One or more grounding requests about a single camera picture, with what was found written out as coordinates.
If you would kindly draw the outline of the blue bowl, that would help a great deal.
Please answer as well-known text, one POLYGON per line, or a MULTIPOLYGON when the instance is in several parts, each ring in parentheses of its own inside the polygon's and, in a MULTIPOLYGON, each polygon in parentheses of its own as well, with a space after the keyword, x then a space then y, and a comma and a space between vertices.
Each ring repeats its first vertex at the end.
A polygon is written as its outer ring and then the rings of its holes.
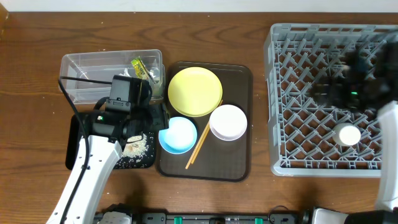
POLYGON ((159 131, 159 143, 168 153, 184 154, 195 145, 197 136, 197 128, 192 121, 173 117, 169 120, 169 128, 159 131))

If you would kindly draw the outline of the green snack wrapper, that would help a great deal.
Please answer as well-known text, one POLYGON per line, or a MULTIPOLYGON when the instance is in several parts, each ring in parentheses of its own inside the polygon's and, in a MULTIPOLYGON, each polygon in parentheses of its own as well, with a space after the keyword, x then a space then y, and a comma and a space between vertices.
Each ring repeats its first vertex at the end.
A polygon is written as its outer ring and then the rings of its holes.
POLYGON ((137 78, 141 78, 143 80, 150 80, 152 83, 156 83, 154 77, 151 75, 150 71, 146 69, 146 66, 144 65, 140 57, 134 58, 131 61, 131 65, 135 70, 137 78))

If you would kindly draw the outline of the light green cup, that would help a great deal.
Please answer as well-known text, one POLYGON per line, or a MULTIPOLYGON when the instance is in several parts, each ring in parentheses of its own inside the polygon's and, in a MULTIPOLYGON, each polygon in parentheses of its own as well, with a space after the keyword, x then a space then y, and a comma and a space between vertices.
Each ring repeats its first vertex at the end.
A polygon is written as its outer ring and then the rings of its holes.
POLYGON ((351 123, 337 124, 334 128, 334 135, 332 136, 334 142, 340 146, 353 146, 359 143, 361 139, 361 132, 359 128, 351 123))

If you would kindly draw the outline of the pink white bowl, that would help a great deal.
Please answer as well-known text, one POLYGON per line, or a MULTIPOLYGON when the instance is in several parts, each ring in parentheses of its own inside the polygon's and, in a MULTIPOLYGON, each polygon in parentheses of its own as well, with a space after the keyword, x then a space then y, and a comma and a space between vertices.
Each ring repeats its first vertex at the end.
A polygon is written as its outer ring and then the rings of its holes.
POLYGON ((239 139, 248 126, 248 120, 240 108, 235 105, 221 105, 210 115, 210 130, 223 141, 239 139))

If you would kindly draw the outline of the white tissue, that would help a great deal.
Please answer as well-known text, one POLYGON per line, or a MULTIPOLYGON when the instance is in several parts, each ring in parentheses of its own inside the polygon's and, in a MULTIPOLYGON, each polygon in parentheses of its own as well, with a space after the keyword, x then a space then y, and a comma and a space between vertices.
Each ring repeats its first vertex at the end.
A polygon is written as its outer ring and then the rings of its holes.
POLYGON ((131 75, 129 74, 129 69, 128 68, 124 69, 124 76, 131 77, 131 75))

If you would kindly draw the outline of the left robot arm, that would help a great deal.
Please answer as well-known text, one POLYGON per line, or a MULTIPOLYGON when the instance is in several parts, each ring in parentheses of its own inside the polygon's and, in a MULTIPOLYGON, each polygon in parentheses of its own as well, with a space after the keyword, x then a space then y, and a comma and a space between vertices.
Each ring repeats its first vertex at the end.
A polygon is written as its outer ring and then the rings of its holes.
POLYGON ((74 165, 48 223, 91 223, 106 182, 131 137, 142 139, 169 126, 165 105, 150 103, 147 80, 115 75, 111 93, 92 111, 79 112, 69 96, 81 134, 74 165))

